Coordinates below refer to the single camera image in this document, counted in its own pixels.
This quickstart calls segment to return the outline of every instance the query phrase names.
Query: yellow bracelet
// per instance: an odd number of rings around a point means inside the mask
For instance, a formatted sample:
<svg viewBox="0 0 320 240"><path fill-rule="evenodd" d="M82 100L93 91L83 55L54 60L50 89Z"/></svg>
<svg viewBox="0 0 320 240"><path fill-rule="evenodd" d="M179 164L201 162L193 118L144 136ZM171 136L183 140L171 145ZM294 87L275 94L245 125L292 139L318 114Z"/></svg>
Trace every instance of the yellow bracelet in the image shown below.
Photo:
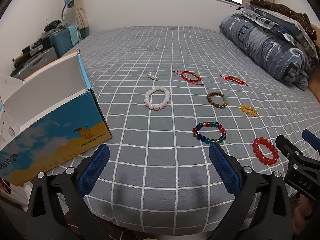
<svg viewBox="0 0 320 240"><path fill-rule="evenodd" d="M241 111L246 113L246 114L252 114L254 117L257 116L258 111L254 109L253 106L246 106L246 105L241 105Z"/></svg>

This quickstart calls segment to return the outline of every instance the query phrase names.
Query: curtain tieback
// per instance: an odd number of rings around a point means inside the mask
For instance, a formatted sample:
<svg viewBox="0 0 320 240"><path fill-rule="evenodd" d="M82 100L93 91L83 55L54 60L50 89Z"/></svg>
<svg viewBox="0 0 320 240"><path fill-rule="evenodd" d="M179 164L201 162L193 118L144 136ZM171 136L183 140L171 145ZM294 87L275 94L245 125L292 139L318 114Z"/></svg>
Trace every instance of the curtain tieback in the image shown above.
<svg viewBox="0 0 320 240"><path fill-rule="evenodd" d="M73 8L75 9L75 10L80 10L80 9L82 9L84 6L83 6L83 1L81 0L81 1L78 1L78 2L75 2L75 5L73 6Z"/></svg>

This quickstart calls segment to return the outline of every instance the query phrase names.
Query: gray suitcase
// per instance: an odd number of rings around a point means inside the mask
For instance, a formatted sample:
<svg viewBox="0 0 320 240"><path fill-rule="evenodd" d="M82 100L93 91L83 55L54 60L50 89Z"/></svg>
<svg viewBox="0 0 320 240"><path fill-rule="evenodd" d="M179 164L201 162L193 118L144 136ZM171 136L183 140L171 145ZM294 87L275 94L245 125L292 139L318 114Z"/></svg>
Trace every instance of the gray suitcase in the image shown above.
<svg viewBox="0 0 320 240"><path fill-rule="evenodd" d="M44 67L45 65L53 62L58 59L56 51L54 48L46 49L44 52L41 52L34 59L27 62L18 73L14 75L15 78L25 80L32 73L38 69Z"/></svg>

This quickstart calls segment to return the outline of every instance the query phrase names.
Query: gray bedsheet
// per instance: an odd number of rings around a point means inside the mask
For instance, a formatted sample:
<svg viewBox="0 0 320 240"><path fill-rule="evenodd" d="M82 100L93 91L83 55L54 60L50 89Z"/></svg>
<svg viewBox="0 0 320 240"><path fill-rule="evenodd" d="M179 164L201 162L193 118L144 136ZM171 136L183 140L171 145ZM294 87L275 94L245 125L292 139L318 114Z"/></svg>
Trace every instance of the gray bedsheet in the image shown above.
<svg viewBox="0 0 320 240"><path fill-rule="evenodd" d="M110 161L84 198L103 219L166 235L195 234L218 225L234 197L210 163L208 145L192 136L199 122L221 123L227 131L222 148L257 172L279 170L284 175L287 170L281 154L272 167L255 157L252 143L260 136L274 144L283 134L304 155L319 158L301 137L306 128L320 136L320 105L313 94L276 81L221 33L192 26L135 26L89 36L80 43L80 53L113 135L106 142ZM172 70L200 73L205 85L187 83ZM159 81L149 79L149 72ZM225 81L221 74L241 77L249 86ZM153 85L171 92L163 110L144 105L144 94ZM206 99L211 91L223 92L228 107L213 108ZM152 102L163 98L157 92ZM220 97L214 100L222 103ZM254 106L259 116L246 115L241 104ZM219 137L216 128L203 129L203 134ZM77 166L94 150L50 174Z"/></svg>

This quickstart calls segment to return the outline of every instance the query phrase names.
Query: teal cloth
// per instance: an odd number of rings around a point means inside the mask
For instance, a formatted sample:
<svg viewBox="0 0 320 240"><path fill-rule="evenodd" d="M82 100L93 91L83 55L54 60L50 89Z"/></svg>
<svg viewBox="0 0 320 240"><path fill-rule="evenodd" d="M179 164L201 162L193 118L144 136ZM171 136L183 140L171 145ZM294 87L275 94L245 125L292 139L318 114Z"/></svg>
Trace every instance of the teal cloth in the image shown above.
<svg viewBox="0 0 320 240"><path fill-rule="evenodd" d="M78 30L78 25L72 24L72 25L68 26L67 28L69 29L69 32L70 32L72 46L75 46L78 42L78 37L79 37L79 41L82 40L81 34Z"/></svg>

